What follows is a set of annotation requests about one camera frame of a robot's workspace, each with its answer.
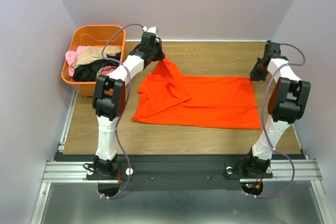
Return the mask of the orange t shirt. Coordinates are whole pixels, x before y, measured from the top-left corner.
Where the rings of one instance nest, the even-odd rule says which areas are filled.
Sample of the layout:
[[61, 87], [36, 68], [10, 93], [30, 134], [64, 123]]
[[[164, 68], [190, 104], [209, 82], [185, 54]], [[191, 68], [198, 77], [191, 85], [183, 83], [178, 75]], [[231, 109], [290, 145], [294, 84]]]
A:
[[253, 83], [245, 77], [182, 74], [177, 65], [159, 61], [138, 89], [135, 122], [221, 129], [259, 130]]

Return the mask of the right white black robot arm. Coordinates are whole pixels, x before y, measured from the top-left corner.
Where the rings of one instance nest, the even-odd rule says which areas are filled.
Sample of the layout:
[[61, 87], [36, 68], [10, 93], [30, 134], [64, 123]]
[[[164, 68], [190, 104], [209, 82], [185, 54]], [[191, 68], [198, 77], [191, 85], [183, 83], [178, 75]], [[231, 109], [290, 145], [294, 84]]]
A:
[[311, 83], [294, 73], [294, 64], [281, 54], [282, 45], [266, 42], [263, 57], [257, 59], [250, 72], [251, 81], [265, 81], [269, 74], [271, 79], [262, 101], [262, 133], [243, 164], [243, 173], [248, 177], [271, 173], [276, 145], [289, 126], [302, 118], [307, 105]]

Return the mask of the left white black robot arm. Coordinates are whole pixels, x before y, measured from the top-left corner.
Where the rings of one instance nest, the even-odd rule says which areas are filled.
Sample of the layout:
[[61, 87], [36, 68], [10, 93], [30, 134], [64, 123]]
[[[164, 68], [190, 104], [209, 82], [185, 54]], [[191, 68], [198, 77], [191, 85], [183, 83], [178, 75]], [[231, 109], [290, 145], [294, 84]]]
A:
[[98, 120], [98, 147], [93, 170], [101, 176], [113, 177], [117, 172], [116, 131], [126, 106], [126, 85], [151, 62], [164, 59], [156, 26], [143, 28], [141, 42], [129, 53], [123, 64], [108, 75], [100, 75], [92, 106]]

